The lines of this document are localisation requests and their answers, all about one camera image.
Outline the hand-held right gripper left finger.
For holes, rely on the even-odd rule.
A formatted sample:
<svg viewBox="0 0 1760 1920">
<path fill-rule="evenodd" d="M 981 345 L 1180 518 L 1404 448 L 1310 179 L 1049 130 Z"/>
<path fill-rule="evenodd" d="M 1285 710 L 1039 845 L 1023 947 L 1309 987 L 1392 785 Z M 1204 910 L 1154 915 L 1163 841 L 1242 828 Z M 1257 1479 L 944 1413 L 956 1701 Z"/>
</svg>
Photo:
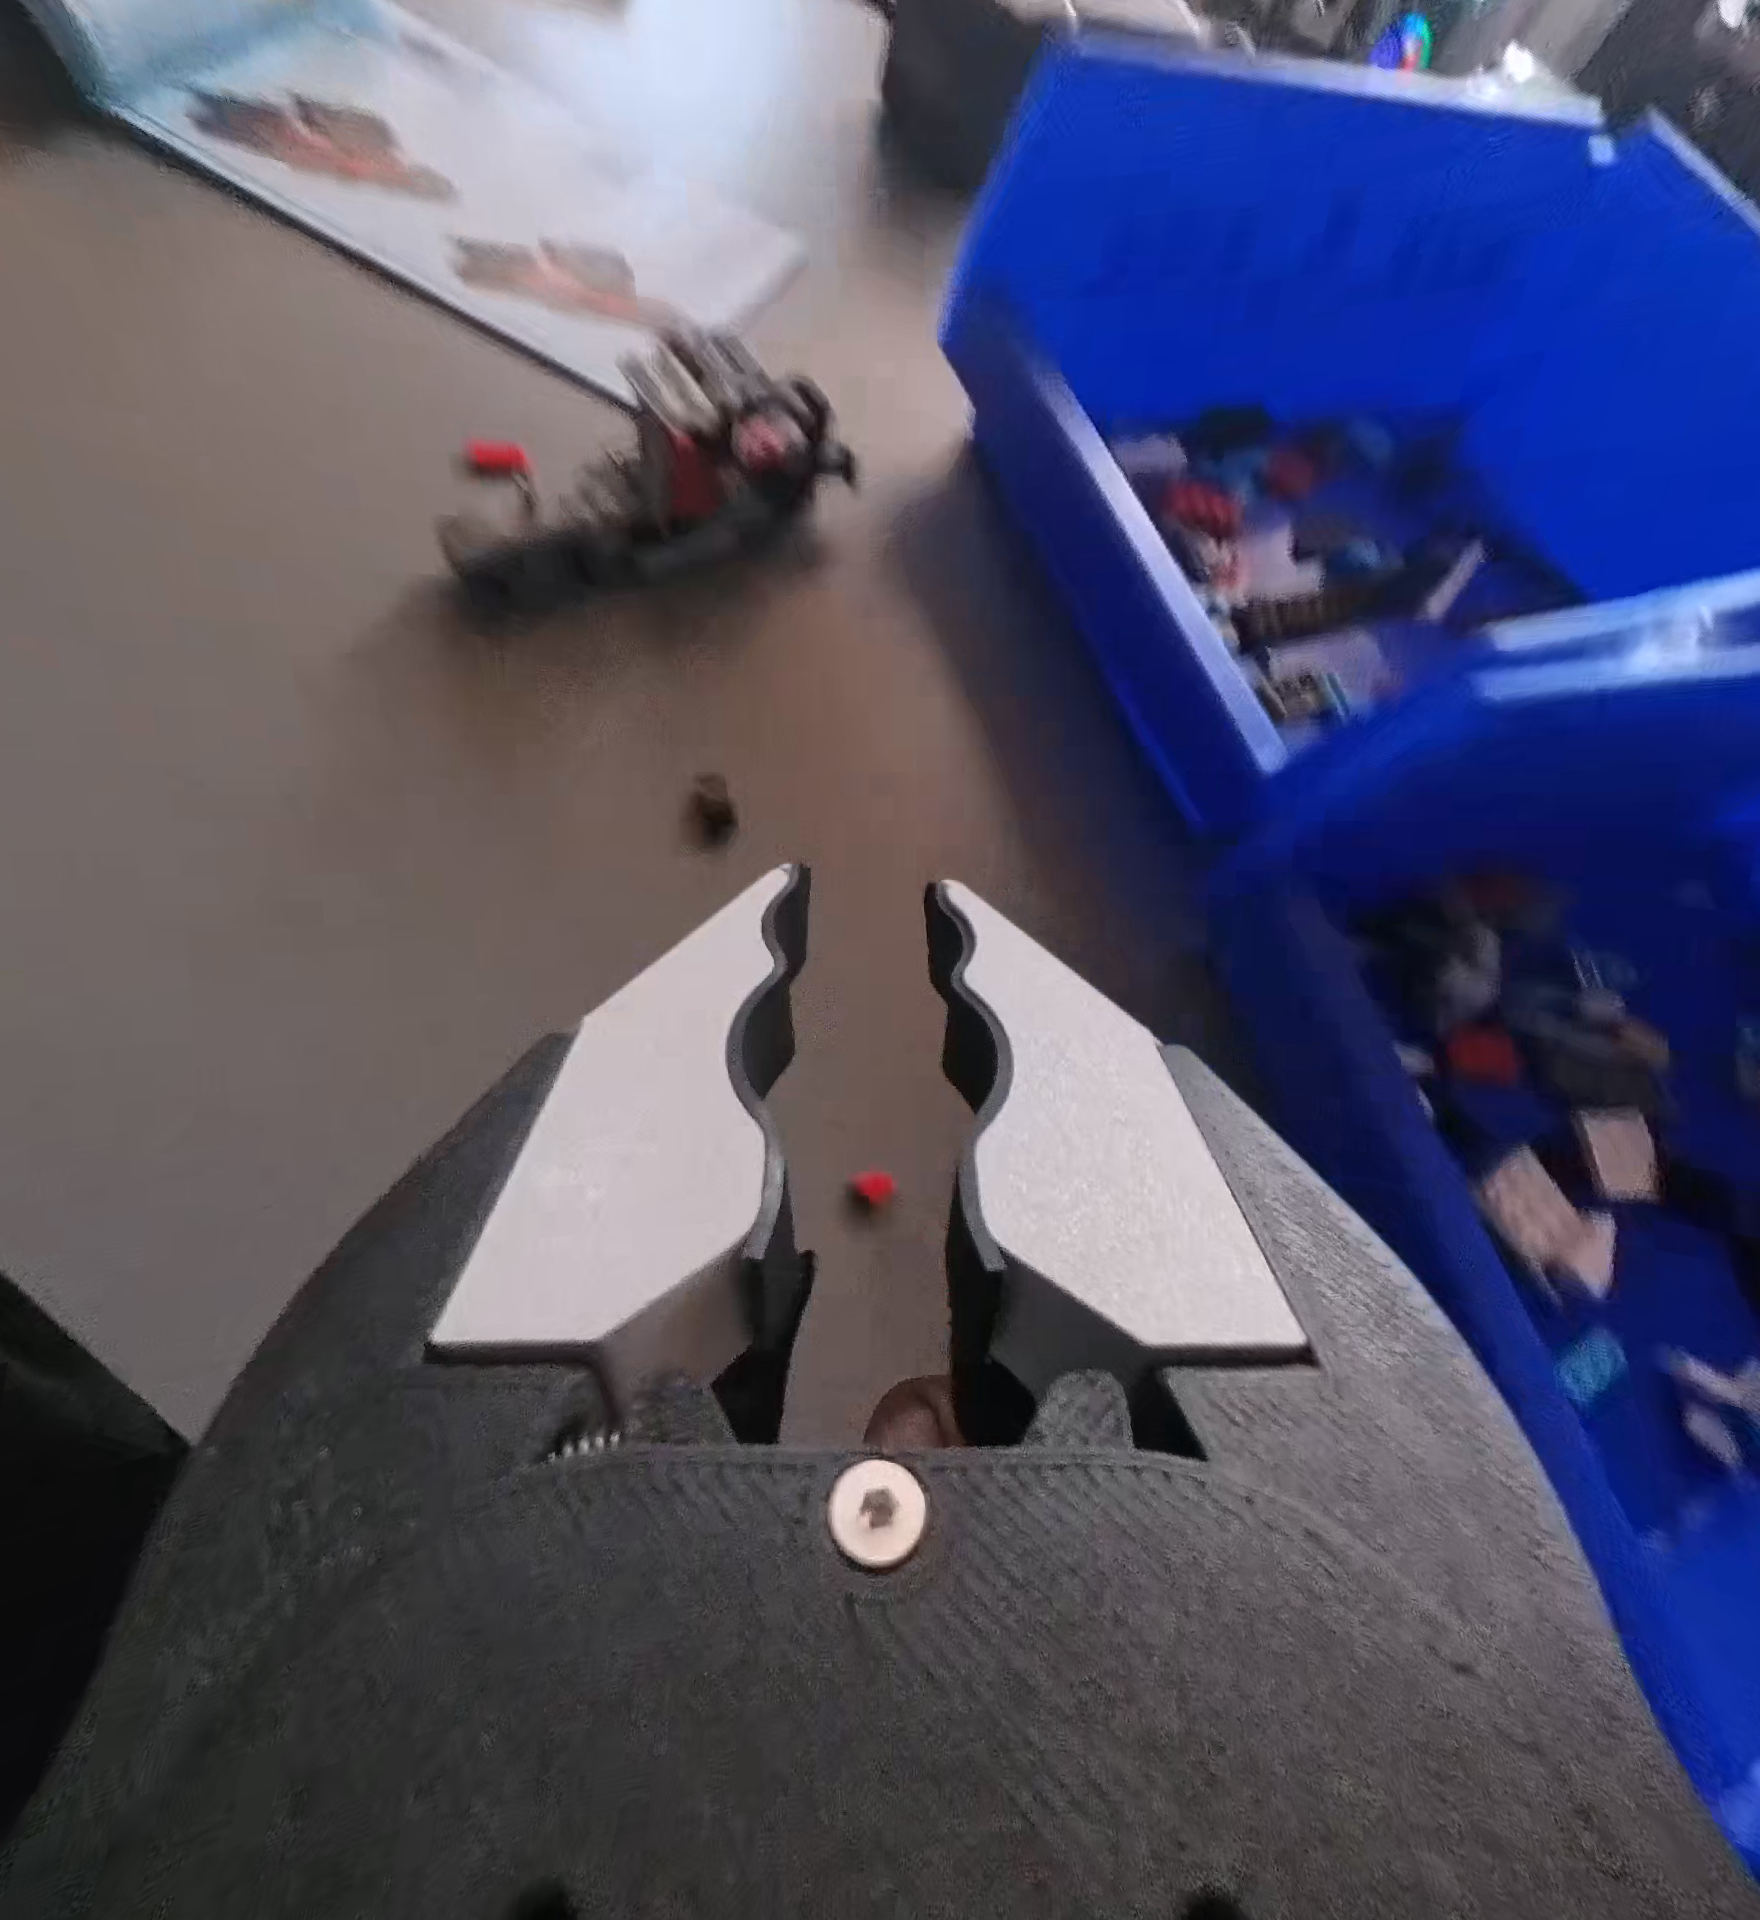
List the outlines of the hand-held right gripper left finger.
<svg viewBox="0 0 1760 1920">
<path fill-rule="evenodd" d="M 583 1368 L 622 1417 L 669 1373 L 781 1398 L 812 1259 L 769 1101 L 797 1052 L 811 881 L 774 865 L 565 1037 L 435 1362 Z"/>
</svg>

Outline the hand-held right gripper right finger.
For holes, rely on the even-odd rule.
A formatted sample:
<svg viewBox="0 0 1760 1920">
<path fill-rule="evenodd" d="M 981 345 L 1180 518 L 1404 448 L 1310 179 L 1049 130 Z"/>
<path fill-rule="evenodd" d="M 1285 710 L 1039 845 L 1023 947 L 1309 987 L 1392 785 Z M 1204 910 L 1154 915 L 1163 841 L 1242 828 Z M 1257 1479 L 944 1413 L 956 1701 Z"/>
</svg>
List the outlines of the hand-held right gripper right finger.
<svg viewBox="0 0 1760 1920">
<path fill-rule="evenodd" d="M 988 899 L 924 891 L 941 1070 L 968 1111 L 948 1215 L 949 1378 L 979 1446 L 1101 1375 L 1124 1431 L 1185 1426 L 1172 1373 L 1315 1366 L 1315 1346 L 1161 1042 Z"/>
</svg>

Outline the brown desk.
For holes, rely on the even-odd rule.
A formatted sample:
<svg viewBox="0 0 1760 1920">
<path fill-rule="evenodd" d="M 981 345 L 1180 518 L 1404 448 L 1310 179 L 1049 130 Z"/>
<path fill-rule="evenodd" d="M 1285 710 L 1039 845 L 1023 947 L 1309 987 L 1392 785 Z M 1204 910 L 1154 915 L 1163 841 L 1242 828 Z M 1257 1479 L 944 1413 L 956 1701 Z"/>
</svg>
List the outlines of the brown desk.
<svg viewBox="0 0 1760 1920">
<path fill-rule="evenodd" d="M 756 346 L 820 380 L 861 486 L 739 572 L 468 626 L 459 443 L 560 486 L 613 415 L 87 114 L 0 3 L 0 1265 L 195 1433 L 532 1039 L 797 856 L 774 1111 L 819 1286 L 787 1433 L 849 1441 L 944 1359 L 965 1115 L 924 884 L 1252 1096 L 1199 847 L 972 462 L 935 343 L 963 208 L 881 141 L 881 18 L 421 11 L 803 235 Z"/>
</svg>

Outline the person's right hand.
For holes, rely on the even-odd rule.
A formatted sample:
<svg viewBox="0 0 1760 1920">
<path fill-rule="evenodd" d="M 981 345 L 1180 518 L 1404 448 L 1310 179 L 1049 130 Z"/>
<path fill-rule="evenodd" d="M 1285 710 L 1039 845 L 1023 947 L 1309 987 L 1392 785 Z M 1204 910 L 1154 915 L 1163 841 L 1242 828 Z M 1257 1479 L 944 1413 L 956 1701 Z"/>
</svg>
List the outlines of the person's right hand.
<svg viewBox="0 0 1760 1920">
<path fill-rule="evenodd" d="M 949 1375 L 900 1379 L 876 1404 L 864 1446 L 873 1452 L 931 1452 L 965 1446 Z"/>
</svg>

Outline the pile of loose toy bricks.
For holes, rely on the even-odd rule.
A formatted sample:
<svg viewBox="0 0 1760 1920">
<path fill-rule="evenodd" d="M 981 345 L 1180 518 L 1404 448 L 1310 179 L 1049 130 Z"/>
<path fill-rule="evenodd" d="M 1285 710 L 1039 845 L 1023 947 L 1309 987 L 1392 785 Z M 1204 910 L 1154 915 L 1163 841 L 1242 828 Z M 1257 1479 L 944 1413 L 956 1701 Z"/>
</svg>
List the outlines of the pile of loose toy bricks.
<svg viewBox="0 0 1760 1920">
<path fill-rule="evenodd" d="M 1648 1531 L 1760 1486 L 1760 956 L 1711 899 L 1481 871 L 1350 935 L 1528 1329 Z"/>
<path fill-rule="evenodd" d="M 1257 404 L 1107 434 L 1170 559 L 1289 749 L 1394 703 L 1510 617 L 1583 597 L 1436 410 Z"/>
</svg>

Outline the blue plastic bin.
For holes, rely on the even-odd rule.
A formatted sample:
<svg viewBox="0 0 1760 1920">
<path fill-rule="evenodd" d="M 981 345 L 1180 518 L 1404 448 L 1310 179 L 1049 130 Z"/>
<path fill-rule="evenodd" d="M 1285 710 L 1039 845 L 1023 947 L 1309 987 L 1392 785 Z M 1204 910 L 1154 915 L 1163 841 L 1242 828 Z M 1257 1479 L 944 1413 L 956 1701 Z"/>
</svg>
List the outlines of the blue plastic bin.
<svg viewBox="0 0 1760 1920">
<path fill-rule="evenodd" d="M 1760 1486 L 1648 1531 L 1615 1500 L 1408 1079 L 1350 921 L 1516 871 L 1706 898 L 1760 956 L 1760 623 L 1499 647 L 1312 750 L 1212 923 L 1282 1129 L 1467 1339 L 1539 1454 L 1663 1731 L 1760 1881 Z"/>
<path fill-rule="evenodd" d="M 1056 41 L 940 345 L 990 490 L 1199 832 L 1260 813 L 1285 745 L 1111 430 L 1436 423 L 1576 597 L 1760 575 L 1760 210 L 1653 113 Z"/>
</svg>

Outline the toy brick truck model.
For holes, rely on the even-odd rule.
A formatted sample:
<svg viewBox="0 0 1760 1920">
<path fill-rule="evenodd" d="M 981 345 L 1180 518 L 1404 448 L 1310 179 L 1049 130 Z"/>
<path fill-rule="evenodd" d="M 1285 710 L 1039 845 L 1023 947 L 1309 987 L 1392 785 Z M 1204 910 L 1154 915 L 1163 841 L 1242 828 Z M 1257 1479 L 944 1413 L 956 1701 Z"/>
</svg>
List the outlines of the toy brick truck model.
<svg viewBox="0 0 1760 1920">
<path fill-rule="evenodd" d="M 627 452 L 581 468 L 557 500 L 532 468 L 518 484 L 486 481 L 509 488 L 511 512 L 435 523 L 442 560 L 474 610 L 532 615 L 733 560 L 805 521 L 822 486 L 860 481 L 820 388 L 769 370 L 736 332 L 676 328 L 622 370 Z"/>
</svg>

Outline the toy instruction booklet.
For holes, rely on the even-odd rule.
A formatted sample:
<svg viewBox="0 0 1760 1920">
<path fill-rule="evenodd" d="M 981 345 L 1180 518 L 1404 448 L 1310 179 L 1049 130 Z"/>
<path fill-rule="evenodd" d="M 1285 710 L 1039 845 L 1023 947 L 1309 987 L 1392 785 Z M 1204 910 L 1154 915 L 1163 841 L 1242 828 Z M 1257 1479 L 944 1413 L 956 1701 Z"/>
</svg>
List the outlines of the toy instruction booklet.
<svg viewBox="0 0 1760 1920">
<path fill-rule="evenodd" d="M 28 14 L 126 129 L 616 404 L 657 334 L 739 331 L 800 266 L 795 234 L 399 3 Z"/>
</svg>

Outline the black rectangular device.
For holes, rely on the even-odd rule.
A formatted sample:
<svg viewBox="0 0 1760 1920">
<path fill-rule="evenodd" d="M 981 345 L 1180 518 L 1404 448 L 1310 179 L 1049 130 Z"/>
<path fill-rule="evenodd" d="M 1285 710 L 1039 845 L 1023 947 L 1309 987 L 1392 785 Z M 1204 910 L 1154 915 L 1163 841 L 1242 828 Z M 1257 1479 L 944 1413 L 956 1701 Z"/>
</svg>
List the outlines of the black rectangular device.
<svg viewBox="0 0 1760 1920">
<path fill-rule="evenodd" d="M 1073 3 L 890 1 L 881 122 L 925 182 L 972 191 L 988 176 L 1044 43 Z"/>
</svg>

